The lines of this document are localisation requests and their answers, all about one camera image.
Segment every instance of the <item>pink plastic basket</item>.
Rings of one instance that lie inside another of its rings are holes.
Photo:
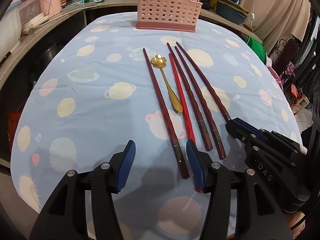
[[[137,29],[195,32],[199,0],[138,0]]]

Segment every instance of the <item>red object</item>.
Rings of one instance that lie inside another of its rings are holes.
[[[204,74],[202,73],[202,71],[200,70],[200,68],[197,66],[197,64],[193,61],[193,59],[189,56],[189,54],[184,50],[184,48],[177,42],[176,43],[178,45],[178,47],[181,49],[181,51],[183,52],[183,54],[187,57],[187,59],[190,61],[191,65],[194,67],[194,69],[196,70],[196,72],[198,73],[198,75],[200,76],[200,78],[202,79],[203,83],[205,84],[205,86],[207,87],[209,93],[211,94],[211,96],[213,97],[213,100],[215,101],[216,105],[218,106],[223,118],[227,121],[231,120],[231,117],[228,113],[228,111],[226,110],[226,108],[224,107],[224,105],[222,104],[220,98],[218,97],[218,95],[216,94],[216,92],[214,91],[213,87],[210,85],[209,81],[207,80],[207,78],[204,76]]]
[[[20,116],[21,116],[21,112],[18,112],[18,111],[8,112],[7,133],[8,133],[10,153],[12,151],[13,139],[18,127]]]
[[[188,83],[188,80],[180,66],[180,63],[179,61],[177,60],[177,57],[176,55],[174,54],[173,50],[171,49],[169,43],[167,43],[167,46],[169,48],[169,51],[171,52],[171,55],[173,57],[173,60],[175,62],[175,65],[176,67],[178,68],[178,71],[180,73],[180,76],[182,78],[182,81],[183,81],[183,84],[186,88],[186,91],[187,91],[187,94],[189,96],[189,100],[191,102],[191,106],[192,106],[192,109],[193,109],[193,112],[195,113],[195,116],[196,116],[196,119],[197,119],[197,122],[198,122],[198,125],[199,125],[199,129],[200,129],[200,133],[201,133],[201,136],[202,136],[202,140],[203,140],[203,143],[204,143],[204,147],[205,147],[205,150],[206,151],[210,151],[212,150],[212,143],[211,143],[211,140],[210,140],[210,136],[209,136],[209,133],[208,133],[208,129],[207,129],[207,126],[205,125],[205,122],[203,120],[203,117],[202,117],[202,114],[199,110],[199,106],[198,106],[198,103],[195,99],[195,96],[193,95],[193,92],[190,88],[190,85]]]
[[[191,120],[190,120],[190,115],[189,115],[189,111],[188,111],[187,102],[186,102],[186,99],[185,99],[184,94],[183,94],[183,90],[182,90],[182,86],[181,86],[181,83],[180,83],[179,75],[178,75],[176,66],[174,64],[174,60],[173,60],[173,57],[172,57],[171,53],[169,53],[169,58],[170,58],[171,67],[172,67],[173,74],[174,74],[174,79],[175,79],[176,84],[177,84],[179,98],[180,98],[180,101],[181,101],[181,104],[182,104],[182,108],[183,108],[183,119],[184,119],[184,123],[185,123],[185,126],[186,126],[188,139],[193,140],[193,142],[196,144],[196,139],[195,139],[195,135],[194,135],[193,129],[192,129],[192,124],[191,124]]]
[[[173,149],[174,155],[175,155],[177,163],[178,163],[178,167],[180,169],[181,176],[182,176],[183,179],[187,179],[187,178],[190,177],[189,176],[189,172],[188,172],[188,168],[187,168],[186,162],[184,160],[184,157],[183,157],[183,154],[182,154],[182,151],[181,151],[181,147],[180,147],[177,135],[176,135],[176,133],[174,131],[173,124],[171,122],[168,109],[165,106],[165,102],[164,102],[164,99],[163,99],[159,84],[157,82],[155,73],[153,72],[150,60],[148,58],[148,54],[147,54],[145,49],[143,49],[143,54],[144,54],[144,57],[145,57],[146,62],[147,62],[147,66],[148,66],[148,70],[149,70],[149,73],[150,73],[150,76],[151,76],[153,87],[155,88],[155,91],[156,91],[156,96],[157,96],[157,99],[158,99],[158,102],[159,102],[159,105],[160,105],[160,108],[161,108],[161,113],[162,113],[162,116],[163,116],[163,119],[164,119],[165,126],[167,127],[167,132],[168,132],[168,135],[169,135],[169,138],[170,138],[170,142],[171,142],[171,145],[172,145],[172,149]]]
[[[190,68],[188,67],[188,64],[184,60],[184,58],[181,55],[180,51],[178,50],[177,46],[175,46],[175,49],[176,49],[176,51],[177,51],[177,53],[178,53],[178,55],[180,57],[180,60],[181,60],[181,62],[183,64],[184,68],[186,69],[186,71],[188,73],[188,76],[189,76],[189,78],[191,80],[191,83],[192,83],[194,89],[196,90],[196,94],[198,95],[198,98],[199,98],[200,103],[202,105],[202,109],[204,111],[205,117],[207,118],[207,121],[208,121],[208,124],[209,124],[209,128],[210,128],[210,131],[212,133],[212,137],[213,137],[214,142],[216,144],[216,148],[217,148],[219,159],[223,160],[227,156],[226,156],[226,152],[224,150],[224,147],[223,147],[223,144],[222,144],[222,141],[221,141],[221,137],[220,137],[217,125],[216,125],[216,123],[214,122],[214,120],[212,118],[211,112],[210,112],[210,110],[209,110],[209,108],[207,106],[207,102],[204,100],[203,95],[202,95],[201,90],[200,90],[200,87],[198,86],[195,77],[193,76]]]

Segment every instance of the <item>white cable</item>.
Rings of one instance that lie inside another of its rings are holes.
[[[56,20],[58,20],[58,19],[60,19],[60,18],[62,18],[62,17],[64,17],[64,16],[66,16],[66,15],[68,15],[68,14],[70,14],[70,13],[73,13],[73,12],[76,12],[76,11],[79,11],[79,10],[85,10],[85,9],[97,7],[97,6],[99,6],[99,5],[98,5],[98,4],[95,4],[95,5],[93,5],[93,6],[75,9],[75,10],[73,10],[73,11],[70,11],[70,12],[66,13],[66,14],[60,15],[59,17],[57,17],[57,18],[55,18],[55,19],[53,19],[53,20],[44,22],[44,23],[38,25],[36,28],[39,28],[40,26],[45,25],[45,24],[47,24],[47,23],[54,22],[54,21],[56,21]]]
[[[252,13],[250,14],[250,19],[251,19],[251,28],[252,28],[252,22],[253,22],[253,20],[254,20],[254,3],[255,3],[255,0],[253,0]]]

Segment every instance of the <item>chopsticks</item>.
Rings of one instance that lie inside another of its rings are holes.
[[[198,125],[199,125],[199,129],[200,129],[200,133],[201,133],[201,136],[202,136],[202,140],[203,140],[203,143],[204,143],[204,147],[205,147],[205,150],[206,151],[210,151],[212,150],[212,143],[211,143],[211,140],[210,140],[210,136],[209,136],[209,133],[208,133],[208,130],[207,130],[207,126],[205,125],[205,122],[203,120],[203,117],[202,117],[202,114],[199,110],[199,106],[198,106],[198,103],[195,99],[195,96],[193,95],[193,92],[190,88],[190,85],[188,83],[188,80],[180,66],[180,63],[178,62],[177,60],[177,57],[175,56],[172,48],[170,47],[170,44],[167,43],[167,46],[168,46],[168,49],[173,57],[173,60],[175,62],[175,65],[176,67],[178,68],[178,71],[180,73],[180,77],[182,78],[182,82],[186,88],[186,91],[187,91],[187,94],[188,94],[188,97],[189,97],[189,100],[191,102],[191,106],[192,106],[192,109],[193,109],[193,112],[195,113],[195,116],[196,116],[196,120],[198,122]]]
[[[205,84],[205,86],[207,87],[209,93],[211,94],[211,96],[213,97],[213,100],[215,101],[215,103],[217,104],[224,120],[227,122],[229,120],[231,120],[231,117],[228,113],[228,111],[226,110],[226,108],[224,107],[224,105],[222,104],[220,98],[218,97],[218,95],[216,94],[216,92],[214,91],[213,87],[210,85],[209,81],[207,80],[207,78],[204,76],[204,74],[202,73],[202,71],[200,70],[200,68],[197,66],[197,64],[193,61],[193,59],[189,56],[189,54],[184,50],[184,48],[177,42],[176,43],[177,46],[180,48],[180,50],[183,52],[183,54],[187,57],[187,59],[189,60],[189,62],[191,63],[191,65],[193,66],[193,68],[196,70],[196,72],[198,73],[198,75],[200,76],[200,78],[202,79],[203,83]]]
[[[177,135],[176,135],[176,133],[174,131],[174,128],[173,128],[173,125],[172,125],[172,122],[171,122],[171,119],[170,119],[170,116],[169,116],[169,113],[168,113],[168,109],[165,106],[165,102],[164,102],[163,96],[161,94],[161,90],[160,90],[159,84],[157,82],[156,76],[155,76],[155,74],[153,72],[150,60],[148,58],[148,54],[147,54],[145,49],[143,49],[143,54],[144,54],[144,57],[145,57],[146,62],[147,62],[147,66],[148,66],[148,70],[149,70],[149,73],[150,73],[150,76],[151,76],[153,87],[155,88],[155,91],[156,91],[156,96],[157,96],[157,99],[158,99],[158,102],[159,102],[159,105],[160,105],[161,113],[162,113],[163,118],[164,118],[164,123],[165,123],[165,126],[166,126],[167,131],[168,131],[168,135],[169,135],[169,138],[170,138],[172,149],[173,149],[174,155],[176,157],[176,160],[177,160],[177,163],[178,163],[178,167],[180,169],[181,176],[182,176],[183,179],[187,179],[187,178],[190,177],[189,176],[189,172],[188,172],[188,168],[187,168],[186,162],[184,160],[184,157],[183,157],[183,154],[182,154],[182,151],[181,151],[181,147],[180,147]]]
[[[203,95],[201,93],[201,90],[196,82],[196,79],[195,77],[193,76],[191,70],[189,69],[188,67],[188,64],[186,63],[186,61],[184,60],[183,56],[181,55],[180,51],[178,50],[177,46],[174,47],[179,55],[179,58],[184,66],[184,68],[186,69],[187,73],[188,73],[188,76],[191,80],[191,83],[194,87],[194,89],[196,90],[196,94],[198,95],[198,98],[200,100],[200,103],[202,105],[202,109],[204,110],[204,114],[207,118],[207,121],[208,121],[208,124],[209,124],[209,128],[210,128],[210,131],[212,133],[212,136],[213,136],[213,139],[214,139],[214,142],[215,142],[215,145],[217,147],[217,152],[218,152],[218,156],[219,156],[219,159],[220,160],[223,160],[225,159],[227,156],[226,156],[226,152],[224,150],[224,147],[223,147],[223,144],[222,144],[222,141],[221,141],[221,137],[220,137],[220,134],[219,134],[219,131],[218,131],[218,128],[216,126],[216,123],[214,122],[213,118],[212,118],[212,115],[211,115],[211,112],[207,106],[207,102],[204,100],[203,98]]]
[[[183,90],[182,90],[182,87],[181,87],[181,83],[180,83],[180,79],[179,79],[179,76],[178,76],[178,72],[177,72],[176,66],[174,64],[174,60],[173,60],[173,57],[172,57],[171,53],[169,53],[169,58],[170,58],[170,62],[171,62],[171,67],[172,67],[174,79],[176,81],[179,98],[180,98],[180,101],[181,101],[181,104],[182,104],[182,108],[183,108],[183,119],[184,119],[184,122],[185,122],[188,139],[193,140],[193,142],[196,144],[196,139],[195,139],[195,135],[193,133],[192,124],[191,124],[191,120],[190,120],[190,116],[189,116],[189,111],[188,111],[186,99],[185,99],[184,94],[183,94]]]

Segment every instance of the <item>table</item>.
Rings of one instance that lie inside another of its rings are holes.
[[[40,212],[65,172],[91,171],[136,143],[136,157],[125,188],[113,195],[124,239],[198,239],[209,195],[194,191],[193,180],[180,177],[142,54],[168,55],[176,41],[189,52],[232,118],[275,130],[302,143],[292,111],[269,70],[238,36],[199,20],[196,33],[137,30],[137,13],[103,16],[84,28],[44,71],[23,110],[14,139],[11,173],[21,198]],[[185,152],[183,118],[172,110],[160,71],[155,74],[180,145]],[[225,122],[199,76],[201,88],[220,132],[227,168],[244,171],[242,143],[231,138]],[[176,90],[170,65],[164,69]],[[204,146],[191,105],[198,149]],[[209,155],[219,161],[217,151]],[[235,195],[229,232],[235,227]],[[88,194],[89,235],[94,237]]]

